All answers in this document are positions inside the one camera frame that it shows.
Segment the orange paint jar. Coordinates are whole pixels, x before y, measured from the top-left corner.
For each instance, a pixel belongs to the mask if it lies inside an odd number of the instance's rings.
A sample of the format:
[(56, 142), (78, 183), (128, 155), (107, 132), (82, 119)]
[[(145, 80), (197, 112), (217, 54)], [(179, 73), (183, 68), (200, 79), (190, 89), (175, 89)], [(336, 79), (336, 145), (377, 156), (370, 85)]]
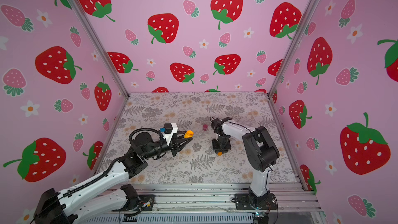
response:
[(188, 130), (185, 134), (184, 134), (184, 138), (188, 139), (188, 138), (192, 138), (194, 136), (194, 132), (191, 130)]

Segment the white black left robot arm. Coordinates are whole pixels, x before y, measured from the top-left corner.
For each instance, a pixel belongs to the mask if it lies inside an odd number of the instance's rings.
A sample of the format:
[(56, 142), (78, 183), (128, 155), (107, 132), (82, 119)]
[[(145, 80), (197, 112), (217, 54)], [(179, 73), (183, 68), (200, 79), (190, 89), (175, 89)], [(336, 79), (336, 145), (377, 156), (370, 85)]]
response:
[(139, 195), (129, 179), (168, 151), (177, 155), (193, 140), (192, 131), (179, 131), (174, 123), (163, 128), (140, 128), (129, 135), (130, 148), (109, 167), (89, 179), (61, 191), (50, 189), (38, 202), (32, 223), (81, 224), (106, 212), (125, 212), (126, 217), (149, 211), (154, 195)]

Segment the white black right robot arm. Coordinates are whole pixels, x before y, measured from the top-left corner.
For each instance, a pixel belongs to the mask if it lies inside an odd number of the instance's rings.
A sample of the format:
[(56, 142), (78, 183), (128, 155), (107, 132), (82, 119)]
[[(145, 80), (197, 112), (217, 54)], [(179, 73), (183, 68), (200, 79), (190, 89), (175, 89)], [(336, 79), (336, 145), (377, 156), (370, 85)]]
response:
[(237, 139), (243, 143), (247, 160), (254, 170), (248, 199), (239, 200), (235, 197), (234, 202), (250, 205), (254, 209), (278, 209), (277, 199), (269, 189), (269, 175), (280, 153), (266, 127), (245, 127), (230, 117), (211, 117), (210, 126), (217, 136), (212, 140), (213, 151), (219, 156), (227, 153), (231, 150), (230, 139)]

